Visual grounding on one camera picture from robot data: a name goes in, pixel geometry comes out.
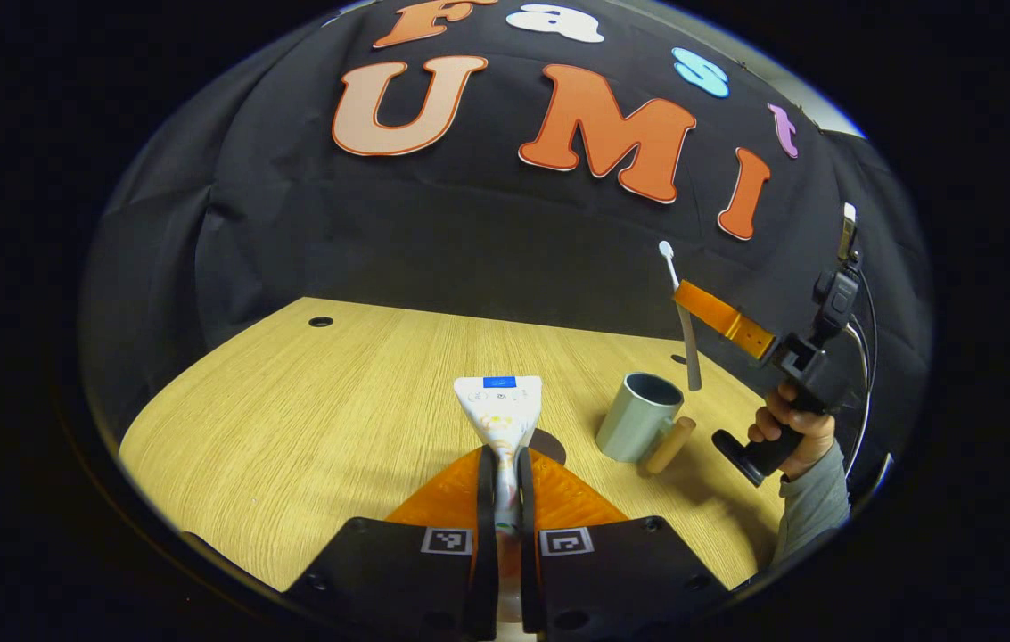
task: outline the table surface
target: table surface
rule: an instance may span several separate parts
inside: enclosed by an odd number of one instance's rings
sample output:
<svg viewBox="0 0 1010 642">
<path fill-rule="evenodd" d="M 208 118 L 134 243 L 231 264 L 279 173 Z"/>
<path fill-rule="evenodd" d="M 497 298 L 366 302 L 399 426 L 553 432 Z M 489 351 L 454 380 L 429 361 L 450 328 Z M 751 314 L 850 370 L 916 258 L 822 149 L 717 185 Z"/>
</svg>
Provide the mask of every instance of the table surface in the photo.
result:
<svg viewBox="0 0 1010 642">
<path fill-rule="evenodd" d="M 332 317 L 314 328 L 312 317 Z M 383 519 L 481 442 L 452 393 L 466 376 L 538 375 L 537 427 L 566 466 L 627 516 L 663 516 L 727 587 L 774 551 L 783 501 L 711 444 L 745 442 L 763 400 L 701 357 L 697 427 L 668 470 L 643 476 L 595 435 L 623 376 L 687 391 L 683 342 L 301 298 L 184 370 L 129 427 L 120 458 L 176 529 L 285 591 L 351 516 Z"/>
</svg>

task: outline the gray mug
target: gray mug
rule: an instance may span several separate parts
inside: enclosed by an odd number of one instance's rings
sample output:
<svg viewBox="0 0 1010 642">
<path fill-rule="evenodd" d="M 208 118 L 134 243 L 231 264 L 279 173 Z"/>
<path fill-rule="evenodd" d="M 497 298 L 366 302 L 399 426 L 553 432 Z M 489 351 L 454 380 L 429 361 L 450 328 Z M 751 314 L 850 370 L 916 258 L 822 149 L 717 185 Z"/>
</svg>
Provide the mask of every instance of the gray mug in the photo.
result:
<svg viewBox="0 0 1010 642">
<path fill-rule="evenodd" d="M 627 375 L 596 435 L 599 450 L 616 462 L 638 462 L 655 437 L 672 429 L 681 406 L 683 391 L 667 379 Z"/>
</svg>

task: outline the gray shirt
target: gray shirt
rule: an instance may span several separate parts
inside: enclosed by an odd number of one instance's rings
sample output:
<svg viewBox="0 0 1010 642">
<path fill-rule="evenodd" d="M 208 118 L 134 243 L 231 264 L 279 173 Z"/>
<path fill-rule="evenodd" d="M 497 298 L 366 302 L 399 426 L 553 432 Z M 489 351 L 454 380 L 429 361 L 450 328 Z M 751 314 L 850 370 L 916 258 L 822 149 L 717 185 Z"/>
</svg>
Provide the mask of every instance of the gray shirt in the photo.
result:
<svg viewBox="0 0 1010 642">
<path fill-rule="evenodd" d="M 807 544 L 821 543 L 849 519 L 849 492 L 842 468 L 841 447 L 836 441 L 814 467 L 795 480 L 782 475 L 779 496 L 786 499 L 786 513 L 779 524 L 778 544 L 772 566 L 782 564 L 794 553 L 806 553 Z"/>
</svg>

